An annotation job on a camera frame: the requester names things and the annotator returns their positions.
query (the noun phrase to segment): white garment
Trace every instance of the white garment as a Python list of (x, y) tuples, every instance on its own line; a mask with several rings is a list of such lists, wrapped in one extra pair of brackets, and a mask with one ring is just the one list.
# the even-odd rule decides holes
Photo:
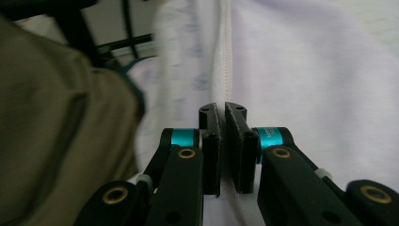
[[(157, 58), (130, 71), (145, 91), (137, 135), (148, 165), (164, 128), (198, 128), (198, 109), (234, 102), (250, 127), (283, 126), (342, 189), (399, 191), (399, 60), (346, 11), (316, 0), (173, 0), (155, 20)], [(205, 197), (203, 225), (264, 225), (255, 193)]]

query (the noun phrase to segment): white cloth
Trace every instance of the white cloth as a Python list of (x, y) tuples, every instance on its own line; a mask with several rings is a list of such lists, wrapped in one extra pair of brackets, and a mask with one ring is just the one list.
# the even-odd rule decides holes
[[(130, 71), (145, 91), (137, 135), (145, 169), (164, 128), (198, 127), (198, 109), (234, 102), (250, 127), (284, 126), (342, 189), (399, 190), (399, 59), (342, 8), (316, 0), (173, 0), (155, 20), (158, 57)], [(227, 173), (203, 225), (264, 225), (255, 193)]]

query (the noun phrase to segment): olive green fabric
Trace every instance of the olive green fabric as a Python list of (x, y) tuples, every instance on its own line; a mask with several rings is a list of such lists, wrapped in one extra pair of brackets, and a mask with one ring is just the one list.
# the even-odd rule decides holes
[(73, 225), (133, 176), (138, 112), (116, 73), (0, 17), (0, 225)]

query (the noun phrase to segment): blue band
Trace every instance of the blue band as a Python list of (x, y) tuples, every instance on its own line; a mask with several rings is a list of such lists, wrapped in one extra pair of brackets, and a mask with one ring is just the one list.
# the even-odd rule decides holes
[(171, 145), (194, 146), (194, 129), (173, 129)]
[(258, 164), (262, 164), (264, 150), (273, 145), (281, 145), (282, 136), (277, 127), (259, 127), (257, 129), (262, 150), (261, 157), (258, 159)]

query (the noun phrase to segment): brown cloth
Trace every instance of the brown cloth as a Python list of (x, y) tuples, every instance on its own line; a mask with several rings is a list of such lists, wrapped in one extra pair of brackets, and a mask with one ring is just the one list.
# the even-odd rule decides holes
[(0, 17), (0, 225), (73, 225), (133, 176), (138, 110), (116, 73)]

